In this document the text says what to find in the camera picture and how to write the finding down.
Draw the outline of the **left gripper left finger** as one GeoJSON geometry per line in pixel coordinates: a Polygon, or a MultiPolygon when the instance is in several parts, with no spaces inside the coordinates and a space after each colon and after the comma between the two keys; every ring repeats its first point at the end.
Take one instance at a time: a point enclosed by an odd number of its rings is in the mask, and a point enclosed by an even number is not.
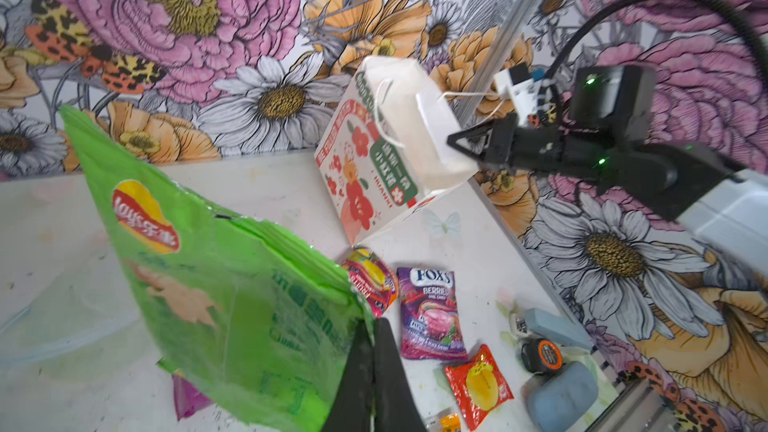
{"type": "Polygon", "coordinates": [[[355,328],[335,400],[322,432],[370,432],[374,400],[374,347],[364,322],[355,328]]]}

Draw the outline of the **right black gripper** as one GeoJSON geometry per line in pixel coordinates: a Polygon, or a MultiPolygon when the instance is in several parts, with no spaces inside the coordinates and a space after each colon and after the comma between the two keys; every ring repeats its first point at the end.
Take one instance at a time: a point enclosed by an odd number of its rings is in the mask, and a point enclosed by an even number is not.
{"type": "Polygon", "coordinates": [[[551,124],[523,127],[512,117],[491,119],[450,134],[447,144],[488,166],[560,174],[600,190],[659,193],[673,185],[677,170],[643,149],[656,83],[649,66],[581,68],[567,112],[551,124]]]}

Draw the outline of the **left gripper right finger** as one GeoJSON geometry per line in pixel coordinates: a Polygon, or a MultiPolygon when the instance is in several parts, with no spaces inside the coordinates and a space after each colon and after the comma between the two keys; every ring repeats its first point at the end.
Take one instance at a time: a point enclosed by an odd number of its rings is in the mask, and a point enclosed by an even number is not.
{"type": "Polygon", "coordinates": [[[375,321],[374,430],[376,432],[426,432],[411,393],[390,322],[375,321]]]}

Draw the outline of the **white floral paper bag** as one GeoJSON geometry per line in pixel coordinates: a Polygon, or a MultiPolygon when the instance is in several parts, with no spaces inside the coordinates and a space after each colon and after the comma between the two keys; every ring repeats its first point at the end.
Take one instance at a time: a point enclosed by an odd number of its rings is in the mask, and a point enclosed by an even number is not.
{"type": "Polygon", "coordinates": [[[475,175],[477,162],[448,144],[460,130],[453,96],[413,59],[363,60],[314,155],[351,245],[475,175]]]}

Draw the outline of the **green Lays chips bag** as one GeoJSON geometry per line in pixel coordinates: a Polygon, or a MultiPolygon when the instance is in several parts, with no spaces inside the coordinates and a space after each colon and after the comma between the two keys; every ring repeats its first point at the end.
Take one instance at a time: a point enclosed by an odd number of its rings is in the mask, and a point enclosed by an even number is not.
{"type": "Polygon", "coordinates": [[[319,430],[356,326],[371,320],[346,271],[177,184],[83,111],[59,114],[168,369],[240,421],[319,430]]]}

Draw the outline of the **purple grape gummy bag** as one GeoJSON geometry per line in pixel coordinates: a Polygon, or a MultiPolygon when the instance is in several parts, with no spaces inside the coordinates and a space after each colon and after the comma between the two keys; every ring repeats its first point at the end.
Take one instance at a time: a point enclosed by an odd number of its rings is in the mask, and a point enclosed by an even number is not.
{"type": "Polygon", "coordinates": [[[178,421],[189,418],[213,404],[193,384],[179,374],[172,375],[174,409],[178,421]]]}

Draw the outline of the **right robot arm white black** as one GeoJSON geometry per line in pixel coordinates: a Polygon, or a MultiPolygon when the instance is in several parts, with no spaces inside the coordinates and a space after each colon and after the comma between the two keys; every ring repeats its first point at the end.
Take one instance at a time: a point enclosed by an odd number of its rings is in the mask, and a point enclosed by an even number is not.
{"type": "Polygon", "coordinates": [[[767,273],[767,178],[702,143],[652,143],[655,71],[580,69],[567,110],[537,126],[510,114],[448,136],[479,164],[619,187],[663,220],[767,273]]]}

